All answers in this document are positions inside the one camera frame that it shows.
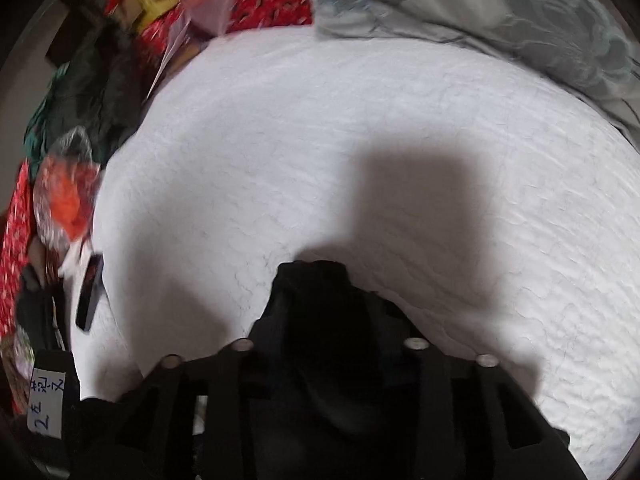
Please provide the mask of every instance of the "white bed sheet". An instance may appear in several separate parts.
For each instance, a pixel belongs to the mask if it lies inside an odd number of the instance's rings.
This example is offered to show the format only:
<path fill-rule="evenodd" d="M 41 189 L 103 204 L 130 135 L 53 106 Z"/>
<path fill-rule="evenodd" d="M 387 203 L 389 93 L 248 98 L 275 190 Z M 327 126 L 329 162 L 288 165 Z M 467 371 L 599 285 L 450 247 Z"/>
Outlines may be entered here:
<path fill-rule="evenodd" d="M 325 257 L 445 352 L 499 356 L 605 479 L 640 430 L 639 162 L 593 109 L 477 52 L 310 28 L 213 41 L 107 167 L 113 318 L 76 353 L 83 395 L 110 345 L 142 373 L 216 352 L 279 263 Z"/>

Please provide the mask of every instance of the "pile of clothes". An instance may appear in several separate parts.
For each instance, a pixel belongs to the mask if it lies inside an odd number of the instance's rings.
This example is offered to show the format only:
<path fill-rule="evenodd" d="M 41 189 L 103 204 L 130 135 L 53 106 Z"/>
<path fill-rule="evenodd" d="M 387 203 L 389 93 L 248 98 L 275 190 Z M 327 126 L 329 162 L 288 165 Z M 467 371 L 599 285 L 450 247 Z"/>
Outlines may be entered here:
<path fill-rule="evenodd" d="M 309 0 L 95 5 L 103 16 L 60 64 L 28 124 L 26 159 L 0 225 L 0 355 L 16 413 L 27 406 L 36 352 L 69 348 L 64 260 L 90 246 L 100 169 L 137 130 L 160 77 L 220 34 L 312 22 Z"/>

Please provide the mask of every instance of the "metal bolt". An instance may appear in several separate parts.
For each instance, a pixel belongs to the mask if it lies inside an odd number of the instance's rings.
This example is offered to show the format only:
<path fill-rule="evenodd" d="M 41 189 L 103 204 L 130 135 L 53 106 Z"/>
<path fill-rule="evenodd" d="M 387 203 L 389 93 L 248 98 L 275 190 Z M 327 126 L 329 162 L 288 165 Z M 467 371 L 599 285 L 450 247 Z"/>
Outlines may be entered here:
<path fill-rule="evenodd" d="M 482 368 L 494 368 L 500 364 L 500 359 L 491 354 L 480 354 L 476 357 L 476 363 Z"/>
<path fill-rule="evenodd" d="M 248 338 L 236 339 L 231 343 L 231 348 L 236 352 L 248 352 L 254 348 L 254 342 Z"/>
<path fill-rule="evenodd" d="M 409 350 L 426 350 L 429 348 L 429 342 L 421 337 L 408 337 L 404 340 L 404 346 Z"/>
<path fill-rule="evenodd" d="M 184 359 L 176 354 L 165 355 L 160 361 L 162 368 L 177 368 L 182 364 Z"/>

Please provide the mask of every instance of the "white paper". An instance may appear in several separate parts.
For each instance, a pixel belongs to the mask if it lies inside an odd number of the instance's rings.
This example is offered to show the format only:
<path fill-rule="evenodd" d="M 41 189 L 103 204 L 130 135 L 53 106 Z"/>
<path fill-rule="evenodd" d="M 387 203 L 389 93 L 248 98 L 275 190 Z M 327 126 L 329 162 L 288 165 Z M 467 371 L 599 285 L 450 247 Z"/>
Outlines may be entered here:
<path fill-rule="evenodd" d="M 33 369 L 27 427 L 32 433 L 62 438 L 62 397 L 65 374 Z"/>

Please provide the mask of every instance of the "gray blanket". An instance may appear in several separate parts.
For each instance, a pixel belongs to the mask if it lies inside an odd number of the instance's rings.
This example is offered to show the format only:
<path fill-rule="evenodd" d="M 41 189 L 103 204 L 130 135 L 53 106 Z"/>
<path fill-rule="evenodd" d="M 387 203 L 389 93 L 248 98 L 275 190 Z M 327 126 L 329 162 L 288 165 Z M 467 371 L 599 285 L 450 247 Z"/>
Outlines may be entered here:
<path fill-rule="evenodd" d="M 640 50 L 610 0 L 313 0 L 316 27 L 421 38 L 521 62 L 606 114 L 638 150 Z"/>

